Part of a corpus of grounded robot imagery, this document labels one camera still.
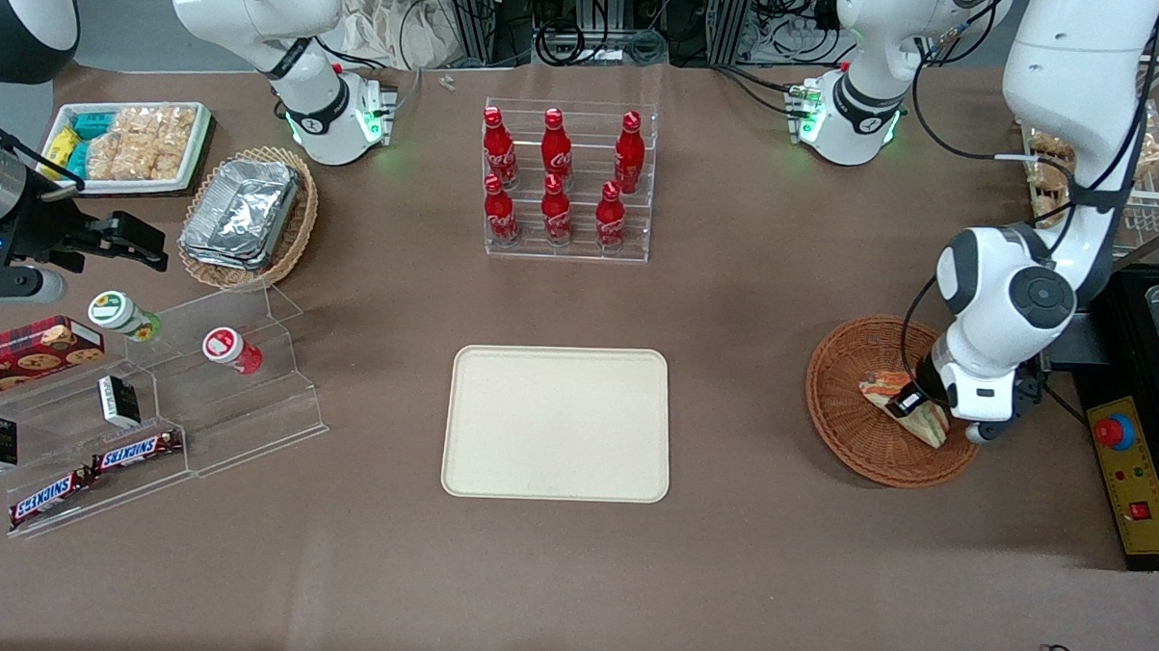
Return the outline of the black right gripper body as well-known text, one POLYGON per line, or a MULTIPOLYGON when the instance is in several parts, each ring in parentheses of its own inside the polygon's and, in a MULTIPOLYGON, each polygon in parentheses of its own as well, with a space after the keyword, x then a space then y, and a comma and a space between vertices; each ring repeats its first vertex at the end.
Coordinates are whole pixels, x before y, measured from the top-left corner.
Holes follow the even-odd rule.
POLYGON ((0 266, 34 261, 80 273, 85 255, 110 257, 105 239, 94 228, 99 219, 76 206, 76 193, 57 188, 46 200, 42 191, 25 192, 0 219, 0 266))

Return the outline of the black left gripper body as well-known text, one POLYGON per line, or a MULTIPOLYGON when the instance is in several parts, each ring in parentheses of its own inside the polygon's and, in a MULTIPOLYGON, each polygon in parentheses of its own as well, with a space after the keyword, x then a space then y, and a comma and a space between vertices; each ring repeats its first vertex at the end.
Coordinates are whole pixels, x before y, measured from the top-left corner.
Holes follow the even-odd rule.
POLYGON ((939 407, 948 407, 948 394, 943 386, 942 376, 935 367, 933 354, 925 351, 923 357, 914 363, 914 383, 930 403, 939 407))

